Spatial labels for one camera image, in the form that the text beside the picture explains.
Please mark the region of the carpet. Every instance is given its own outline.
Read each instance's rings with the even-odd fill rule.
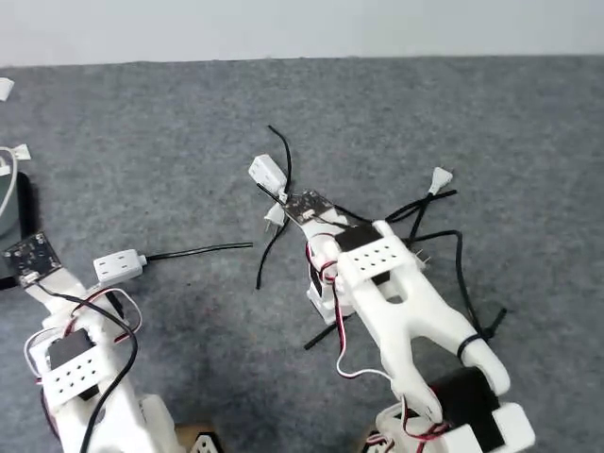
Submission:
[[[264,269],[271,206],[247,175],[270,153],[294,188],[380,217],[452,171],[455,197],[421,231],[464,233],[481,318],[510,315],[492,341],[535,428],[537,452],[602,450],[604,59],[293,59],[7,68],[0,143],[27,143],[42,225],[63,264],[93,284],[92,260],[254,241],[246,250],[159,261],[124,285],[144,315],[131,379],[177,422],[213,423],[233,452],[351,452],[394,402],[380,377],[334,370],[337,336],[305,296],[302,234]],[[401,234],[410,225],[397,225]],[[428,278],[462,310],[454,241],[427,243]],[[0,294],[0,450],[59,452],[22,355],[43,306]],[[379,366],[359,319],[347,369]],[[428,379],[456,366],[414,344]]]

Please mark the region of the white plug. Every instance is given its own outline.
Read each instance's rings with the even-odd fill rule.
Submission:
[[[97,258],[92,262],[98,282],[102,287],[113,286],[143,273],[147,264],[144,255],[139,255],[133,248]]]
[[[283,224],[285,223],[285,212],[283,212],[281,205],[275,203],[264,216],[264,220],[267,222],[267,229],[271,224],[283,227]]]
[[[6,77],[0,77],[0,101],[6,101],[15,82]]]
[[[453,179],[453,174],[447,172],[444,168],[434,167],[434,172],[432,173],[432,185],[428,189],[428,192],[435,195],[438,193],[444,186],[446,186]]]
[[[264,189],[277,195],[283,192],[287,178],[268,154],[256,156],[247,171],[257,184],[262,185]]]
[[[25,143],[22,143],[19,146],[15,146],[14,148],[12,148],[12,152],[15,153],[15,158],[17,158],[17,160],[31,160],[29,148]]]

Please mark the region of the robotic arm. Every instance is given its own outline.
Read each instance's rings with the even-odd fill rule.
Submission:
[[[250,175],[261,185],[258,172],[250,168]],[[364,371],[388,378],[399,401],[376,419],[378,438],[389,442],[387,451],[515,453],[534,444],[522,408],[499,402],[510,389],[505,366],[466,318],[445,303],[422,273],[425,264],[388,223],[351,226],[314,191],[293,194],[287,202],[273,199],[307,238],[307,296],[326,324],[338,327],[343,345],[338,372],[347,378],[362,374],[345,374],[339,367],[346,315],[356,312],[379,347],[386,373]],[[416,337],[456,354],[463,368],[428,385],[413,364]]]
[[[12,247],[5,258],[13,264],[29,295],[50,312],[42,322],[44,329],[25,344],[25,355],[32,371],[40,376],[42,403],[54,421],[63,451],[184,453],[161,398],[137,396],[127,377],[99,406],[99,400],[123,373],[114,346],[125,338],[124,332],[106,316],[63,296],[93,302],[121,319],[120,307],[108,299],[112,291],[121,290],[86,290],[60,265],[42,233]],[[137,346],[134,337],[131,341],[133,361]]]

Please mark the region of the circuit board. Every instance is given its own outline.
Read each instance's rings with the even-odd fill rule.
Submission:
[[[62,267],[55,250],[42,232],[29,236],[7,249],[4,258],[24,288]]]
[[[316,191],[304,191],[293,194],[283,209],[290,218],[299,225],[306,224],[333,208],[333,205]]]

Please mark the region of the wall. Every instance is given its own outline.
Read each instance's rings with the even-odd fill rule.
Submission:
[[[0,0],[0,66],[604,53],[602,0]]]

